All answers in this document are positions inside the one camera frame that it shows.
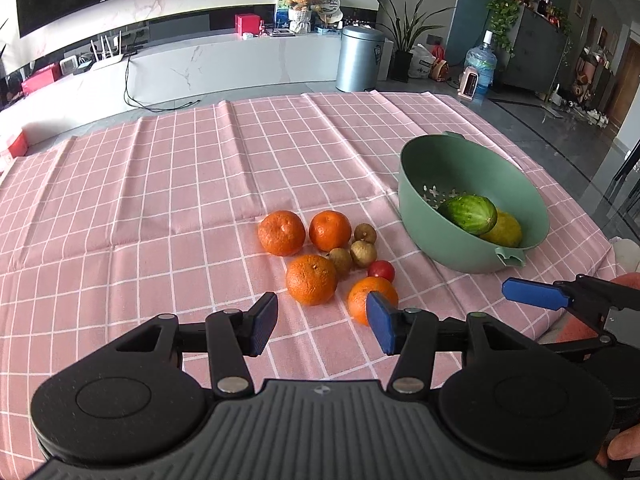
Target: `wooden door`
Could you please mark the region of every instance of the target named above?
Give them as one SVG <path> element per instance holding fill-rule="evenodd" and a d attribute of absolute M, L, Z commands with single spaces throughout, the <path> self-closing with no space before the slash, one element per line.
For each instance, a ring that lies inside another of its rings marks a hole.
<path fill-rule="evenodd" d="M 618 84 L 607 107 L 607 115 L 609 124 L 617 131 L 631 108 L 640 84 L 640 45 L 635 41 L 629 40 L 625 60 L 616 76 Z"/>

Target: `trash can lid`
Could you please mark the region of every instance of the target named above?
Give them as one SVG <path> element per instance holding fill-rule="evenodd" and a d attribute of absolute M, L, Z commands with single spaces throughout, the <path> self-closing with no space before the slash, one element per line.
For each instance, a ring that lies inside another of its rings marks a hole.
<path fill-rule="evenodd" d="M 359 38 L 360 40 L 385 41 L 385 35 L 375 28 L 348 25 L 343 28 L 342 33 L 350 38 Z"/>

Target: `gray ribbed panel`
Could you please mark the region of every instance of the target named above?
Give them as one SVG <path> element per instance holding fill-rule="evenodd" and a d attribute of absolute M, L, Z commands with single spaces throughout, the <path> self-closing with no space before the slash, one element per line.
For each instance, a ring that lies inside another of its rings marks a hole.
<path fill-rule="evenodd" d="M 329 393 L 314 390 L 328 386 Z M 269 381 L 221 403 L 182 449 L 95 473 L 50 462 L 34 480 L 604 480 L 594 463 L 561 472 L 505 470 L 447 440 L 427 407 L 389 399 L 374 381 Z"/>

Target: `pink checkered tablecloth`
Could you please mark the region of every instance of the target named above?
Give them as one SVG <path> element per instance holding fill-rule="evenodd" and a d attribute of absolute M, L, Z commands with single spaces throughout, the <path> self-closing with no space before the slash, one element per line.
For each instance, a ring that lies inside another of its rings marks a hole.
<path fill-rule="evenodd" d="M 398 216 L 398 154 L 415 136 L 450 130 L 518 165 L 548 206 L 551 231 L 522 270 L 470 276 L 435 264 Z M 221 102 L 71 138 L 17 159 L 0 183 L 0 477 L 24 478 L 42 461 L 29 403 L 39 384 L 107 341 L 163 312 L 181 322 L 247 309 L 273 290 L 280 316 L 264 377 L 385 382 L 395 359 L 344 298 L 302 308 L 286 293 L 290 258 L 265 254 L 259 221 L 289 209 L 308 226 L 325 209 L 373 224 L 393 262 L 401 306 L 441 318 L 485 310 L 527 336 L 554 313 L 506 301 L 508 276 L 552 282 L 578 272 L 615 275 L 606 238 L 548 174 L 455 99 L 432 94 L 308 94 Z M 312 252 L 308 244 L 304 251 Z M 208 385 L 203 356 L 185 370 Z M 434 385 L 460 368 L 436 360 Z"/>

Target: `cucumber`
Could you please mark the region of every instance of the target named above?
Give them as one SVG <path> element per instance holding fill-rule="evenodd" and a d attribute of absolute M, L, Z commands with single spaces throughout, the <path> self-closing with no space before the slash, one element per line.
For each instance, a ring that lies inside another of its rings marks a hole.
<path fill-rule="evenodd" d="M 449 198 L 438 212 L 444 218 L 472 235 L 483 235 L 494 228 L 498 220 L 495 205 L 485 196 L 463 195 Z"/>

